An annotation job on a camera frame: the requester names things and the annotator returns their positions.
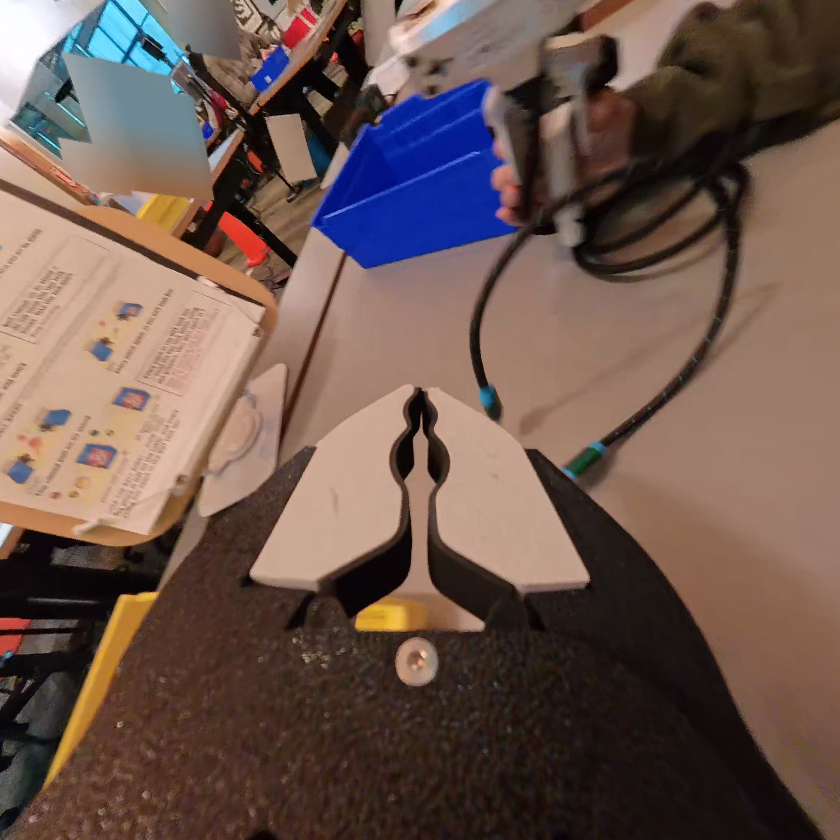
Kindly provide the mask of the person's right hand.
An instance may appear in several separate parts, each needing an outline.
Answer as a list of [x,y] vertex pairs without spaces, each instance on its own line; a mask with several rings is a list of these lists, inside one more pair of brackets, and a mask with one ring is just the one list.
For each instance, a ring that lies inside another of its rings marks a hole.
[[[588,97],[586,125],[590,149],[585,152],[579,144],[574,147],[578,187],[599,182],[630,162],[636,112],[635,102],[624,91],[616,91],[613,87],[604,87]],[[509,157],[498,140],[494,140],[492,150],[500,161],[490,177],[491,187],[497,192],[499,200],[496,216],[505,224],[519,227],[527,219],[520,210],[521,188]]]

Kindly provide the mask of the white stand base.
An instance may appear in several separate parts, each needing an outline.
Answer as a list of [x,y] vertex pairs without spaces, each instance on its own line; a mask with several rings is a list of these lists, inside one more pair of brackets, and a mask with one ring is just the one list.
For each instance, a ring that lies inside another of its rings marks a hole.
[[234,404],[209,456],[197,514],[210,518],[255,493],[278,465],[288,369],[274,364],[250,381]]

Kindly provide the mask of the blue box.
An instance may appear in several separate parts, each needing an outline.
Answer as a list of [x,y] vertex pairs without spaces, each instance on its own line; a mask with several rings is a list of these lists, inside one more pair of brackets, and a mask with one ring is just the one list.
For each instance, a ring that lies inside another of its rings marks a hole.
[[290,58],[283,45],[274,48],[251,77],[259,94],[265,93],[289,67]]

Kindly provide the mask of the grey desk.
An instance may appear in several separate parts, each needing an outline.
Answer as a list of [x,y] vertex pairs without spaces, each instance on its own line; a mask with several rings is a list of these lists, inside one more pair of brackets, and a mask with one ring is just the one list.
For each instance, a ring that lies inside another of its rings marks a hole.
[[[752,158],[737,293],[698,377],[590,493],[665,572],[775,769],[838,838],[838,123]],[[256,372],[281,362],[281,459],[397,386],[479,408],[467,331],[507,240],[364,269],[311,231]],[[529,242],[486,312],[503,423],[556,464],[645,404],[706,328],[718,238],[650,278]]]

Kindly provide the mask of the red container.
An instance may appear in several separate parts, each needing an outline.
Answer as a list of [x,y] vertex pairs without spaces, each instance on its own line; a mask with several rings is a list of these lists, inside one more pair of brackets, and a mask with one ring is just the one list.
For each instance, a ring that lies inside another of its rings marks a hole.
[[320,18],[308,3],[293,3],[287,5],[279,16],[282,43],[286,49],[292,50],[310,37]]

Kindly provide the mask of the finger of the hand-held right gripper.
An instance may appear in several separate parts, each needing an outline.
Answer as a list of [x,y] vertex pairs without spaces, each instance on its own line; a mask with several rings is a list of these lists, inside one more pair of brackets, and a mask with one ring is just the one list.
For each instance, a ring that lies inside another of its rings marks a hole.
[[508,91],[538,75],[543,42],[565,26],[565,1],[414,2],[391,26],[391,48],[424,98],[472,81]]

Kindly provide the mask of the black-legged wooden table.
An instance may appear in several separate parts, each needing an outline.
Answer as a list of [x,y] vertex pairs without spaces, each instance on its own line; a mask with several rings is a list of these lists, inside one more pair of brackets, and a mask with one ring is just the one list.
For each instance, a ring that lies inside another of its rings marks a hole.
[[329,104],[346,99],[344,88],[326,76],[331,57],[343,68],[347,87],[357,96],[366,79],[368,67],[364,52],[354,41],[350,28],[361,19],[361,2],[324,2],[320,20],[308,36],[293,47],[288,66],[248,108],[252,119],[282,114],[299,115],[324,149],[335,152],[341,128],[337,121],[324,122],[312,106],[307,92],[315,91]]
[[199,220],[196,220],[199,202],[194,200],[183,219],[184,230],[179,234],[180,238],[190,246],[204,250],[212,235],[220,228],[223,215],[230,214],[264,242],[269,252],[282,259],[289,268],[294,268],[298,256],[270,231],[248,208],[246,200],[239,196],[247,176],[245,132],[238,129],[232,133],[211,153],[208,162],[213,198]]

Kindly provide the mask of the blue plastic bin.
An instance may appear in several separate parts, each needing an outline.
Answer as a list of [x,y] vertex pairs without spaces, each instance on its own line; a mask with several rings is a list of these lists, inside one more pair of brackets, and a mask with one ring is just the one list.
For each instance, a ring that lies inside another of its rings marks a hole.
[[366,269],[511,233],[490,183],[489,86],[414,95],[365,127],[311,226]]

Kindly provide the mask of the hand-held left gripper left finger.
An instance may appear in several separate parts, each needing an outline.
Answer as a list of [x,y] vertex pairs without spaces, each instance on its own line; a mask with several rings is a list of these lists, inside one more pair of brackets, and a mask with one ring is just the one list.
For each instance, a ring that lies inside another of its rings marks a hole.
[[402,385],[321,438],[250,579],[331,596],[348,616],[403,583],[413,547],[405,478],[421,419],[422,390]]

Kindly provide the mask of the small yellow box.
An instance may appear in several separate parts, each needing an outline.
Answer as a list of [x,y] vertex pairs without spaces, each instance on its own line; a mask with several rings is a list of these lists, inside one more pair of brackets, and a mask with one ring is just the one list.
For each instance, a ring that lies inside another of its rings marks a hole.
[[169,235],[174,235],[193,200],[183,196],[151,194],[142,204],[136,217]]

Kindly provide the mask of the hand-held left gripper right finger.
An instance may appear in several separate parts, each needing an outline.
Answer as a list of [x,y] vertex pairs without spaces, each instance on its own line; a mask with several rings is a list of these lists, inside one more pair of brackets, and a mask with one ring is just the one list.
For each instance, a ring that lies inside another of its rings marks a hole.
[[587,587],[591,575],[517,439],[437,387],[424,398],[437,590],[486,623],[498,604]]

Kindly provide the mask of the orange chair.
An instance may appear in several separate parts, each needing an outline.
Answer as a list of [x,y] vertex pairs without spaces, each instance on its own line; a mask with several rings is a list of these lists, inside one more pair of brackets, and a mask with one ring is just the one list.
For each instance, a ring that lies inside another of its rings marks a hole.
[[269,247],[264,240],[230,213],[225,213],[203,251],[218,258],[227,242],[232,243],[245,256],[246,268],[263,266],[269,261]]

